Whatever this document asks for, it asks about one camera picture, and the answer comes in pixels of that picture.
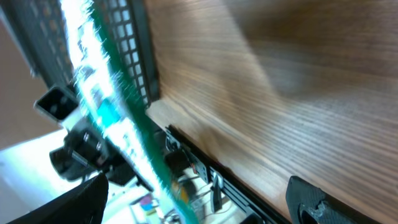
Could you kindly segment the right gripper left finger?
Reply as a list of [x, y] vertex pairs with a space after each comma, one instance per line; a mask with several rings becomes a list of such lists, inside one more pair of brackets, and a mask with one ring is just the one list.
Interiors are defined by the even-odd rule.
[[108, 179], [100, 173], [9, 224], [101, 224], [108, 190]]

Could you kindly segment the green 3M gloves packet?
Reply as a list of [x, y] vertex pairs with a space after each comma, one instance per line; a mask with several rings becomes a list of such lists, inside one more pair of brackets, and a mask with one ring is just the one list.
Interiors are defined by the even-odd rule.
[[165, 163], [146, 107], [93, 1], [61, 1], [75, 86], [84, 114], [149, 185], [165, 194], [185, 223], [199, 219]]

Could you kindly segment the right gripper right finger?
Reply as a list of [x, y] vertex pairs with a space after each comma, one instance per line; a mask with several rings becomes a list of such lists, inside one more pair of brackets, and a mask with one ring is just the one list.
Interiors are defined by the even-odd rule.
[[289, 179], [285, 199], [293, 223], [379, 223], [295, 175]]

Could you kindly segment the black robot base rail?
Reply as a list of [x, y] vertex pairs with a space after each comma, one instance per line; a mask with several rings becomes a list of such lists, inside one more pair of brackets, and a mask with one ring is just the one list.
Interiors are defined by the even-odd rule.
[[211, 184], [210, 205], [215, 213], [222, 209], [221, 196], [227, 196], [245, 214], [243, 223], [290, 223], [271, 205], [246, 187], [226, 167], [222, 166], [172, 125], [165, 129], [165, 146], [170, 152], [166, 163], [174, 173], [190, 168], [205, 183]]

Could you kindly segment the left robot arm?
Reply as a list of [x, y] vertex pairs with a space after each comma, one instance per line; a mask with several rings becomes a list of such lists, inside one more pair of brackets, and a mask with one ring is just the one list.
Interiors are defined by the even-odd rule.
[[125, 186], [137, 178], [138, 184], [146, 190], [154, 190], [116, 146], [88, 129], [69, 131], [63, 146], [51, 151], [49, 158], [56, 173], [70, 182], [86, 180], [92, 173], [102, 172], [114, 184]]

